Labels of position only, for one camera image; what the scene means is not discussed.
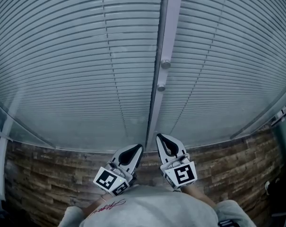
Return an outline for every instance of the person's arm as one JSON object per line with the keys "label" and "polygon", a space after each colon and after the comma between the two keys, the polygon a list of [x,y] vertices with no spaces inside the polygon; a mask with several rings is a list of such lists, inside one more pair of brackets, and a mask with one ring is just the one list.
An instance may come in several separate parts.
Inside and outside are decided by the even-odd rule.
{"label": "person's arm", "polygon": [[110,200],[112,196],[108,193],[102,195],[97,201],[93,202],[87,208],[82,209],[84,218],[87,218],[93,211],[95,211],[100,205]]}
{"label": "person's arm", "polygon": [[239,226],[256,227],[250,217],[243,211],[237,202],[233,200],[225,200],[219,202],[214,211],[217,214],[218,221],[226,221],[228,219],[233,220]]}
{"label": "person's arm", "polygon": [[207,197],[200,190],[198,190],[197,187],[193,184],[182,187],[181,191],[185,194],[190,195],[193,198],[203,201],[204,203],[208,204],[213,208],[216,206],[216,204],[209,197]]}
{"label": "person's arm", "polygon": [[81,209],[76,206],[68,207],[58,227],[79,227],[84,219],[110,198],[112,198],[112,196],[106,193],[87,208]]}

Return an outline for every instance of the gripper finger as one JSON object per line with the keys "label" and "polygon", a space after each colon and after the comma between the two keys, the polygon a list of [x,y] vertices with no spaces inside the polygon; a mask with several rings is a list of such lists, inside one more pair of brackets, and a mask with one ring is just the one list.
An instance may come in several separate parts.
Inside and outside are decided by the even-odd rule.
{"label": "gripper finger", "polygon": [[170,135],[157,134],[156,145],[158,154],[163,164],[175,160],[176,158],[186,154],[184,144],[180,140]]}
{"label": "gripper finger", "polygon": [[139,165],[143,152],[144,149],[141,144],[129,145],[117,150],[113,155],[111,162],[115,163],[126,172],[133,174],[135,168]]}

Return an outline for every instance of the window blind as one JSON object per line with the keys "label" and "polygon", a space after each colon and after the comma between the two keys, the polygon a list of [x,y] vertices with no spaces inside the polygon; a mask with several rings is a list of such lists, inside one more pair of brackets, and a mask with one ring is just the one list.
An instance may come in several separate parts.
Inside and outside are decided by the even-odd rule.
{"label": "window blind", "polygon": [[286,89],[286,0],[182,0],[171,65],[157,131],[229,140]]}
{"label": "window blind", "polygon": [[160,2],[0,0],[0,105],[59,148],[144,144]]}

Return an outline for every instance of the gray sweatshirt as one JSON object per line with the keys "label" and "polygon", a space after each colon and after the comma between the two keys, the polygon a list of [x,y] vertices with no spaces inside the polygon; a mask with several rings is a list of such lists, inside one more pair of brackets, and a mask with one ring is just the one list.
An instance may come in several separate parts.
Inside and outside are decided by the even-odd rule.
{"label": "gray sweatshirt", "polygon": [[104,202],[86,219],[78,207],[68,207],[59,227],[217,227],[231,219],[240,227],[255,227],[233,200],[213,209],[181,192],[136,186]]}

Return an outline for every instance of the sleeve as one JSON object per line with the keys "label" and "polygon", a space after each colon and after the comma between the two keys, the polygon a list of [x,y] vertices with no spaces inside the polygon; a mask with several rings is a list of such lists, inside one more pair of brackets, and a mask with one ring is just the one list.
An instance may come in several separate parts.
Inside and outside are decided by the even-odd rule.
{"label": "sleeve", "polygon": [[84,213],[79,207],[68,207],[58,227],[79,227],[84,220]]}
{"label": "sleeve", "polygon": [[240,227],[256,227],[249,216],[243,211],[243,209],[233,200],[226,200],[218,203],[214,207],[217,213],[218,222],[224,220],[233,220]]}

